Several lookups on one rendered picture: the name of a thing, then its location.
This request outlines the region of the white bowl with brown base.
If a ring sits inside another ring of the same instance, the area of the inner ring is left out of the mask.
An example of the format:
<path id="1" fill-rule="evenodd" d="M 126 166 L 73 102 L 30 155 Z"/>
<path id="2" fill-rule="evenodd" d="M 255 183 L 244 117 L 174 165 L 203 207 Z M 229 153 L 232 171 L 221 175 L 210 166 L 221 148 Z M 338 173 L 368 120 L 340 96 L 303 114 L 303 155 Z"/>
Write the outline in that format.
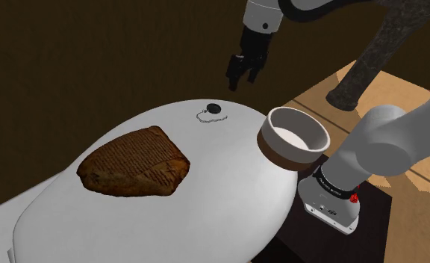
<path id="1" fill-rule="evenodd" d="M 289 107 L 270 110 L 258 132 L 259 149 L 285 170 L 308 169 L 330 143 L 330 135 L 318 120 Z"/>

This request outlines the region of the brown engraved stone tablet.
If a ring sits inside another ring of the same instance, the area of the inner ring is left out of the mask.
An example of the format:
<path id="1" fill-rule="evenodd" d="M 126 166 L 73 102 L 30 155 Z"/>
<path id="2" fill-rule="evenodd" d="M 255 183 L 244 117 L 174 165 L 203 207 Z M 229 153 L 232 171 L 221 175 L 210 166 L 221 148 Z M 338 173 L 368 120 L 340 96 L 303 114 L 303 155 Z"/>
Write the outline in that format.
<path id="1" fill-rule="evenodd" d="M 190 161 L 159 126 L 117 137 L 91 152 L 76 174 L 89 190 L 114 197 L 169 196 Z"/>

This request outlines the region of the dark stone pedestal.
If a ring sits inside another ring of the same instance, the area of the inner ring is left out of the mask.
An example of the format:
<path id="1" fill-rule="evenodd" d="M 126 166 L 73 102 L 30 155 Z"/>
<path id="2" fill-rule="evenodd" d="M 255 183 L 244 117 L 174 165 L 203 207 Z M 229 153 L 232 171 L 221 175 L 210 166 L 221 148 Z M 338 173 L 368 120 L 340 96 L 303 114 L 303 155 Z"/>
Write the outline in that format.
<path id="1" fill-rule="evenodd" d="M 376 0 L 388 7 L 374 38 L 326 101 L 342 111 L 353 111 L 358 100 L 398 48 L 430 20 L 430 0 Z"/>

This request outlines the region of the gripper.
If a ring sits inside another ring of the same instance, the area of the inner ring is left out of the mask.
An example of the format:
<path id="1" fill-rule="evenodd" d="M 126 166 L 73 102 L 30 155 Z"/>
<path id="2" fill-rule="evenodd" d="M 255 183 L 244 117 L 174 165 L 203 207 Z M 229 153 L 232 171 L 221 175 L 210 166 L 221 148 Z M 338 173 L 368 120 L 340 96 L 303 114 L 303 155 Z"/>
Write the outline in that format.
<path id="1" fill-rule="evenodd" d="M 243 27 L 240 39 L 240 55 L 232 55 L 225 76 L 228 78 L 228 89 L 236 91 L 240 78 L 251 68 L 247 81 L 254 84 L 258 73 L 264 68 L 269 53 L 269 45 L 274 33 L 264 34 Z"/>

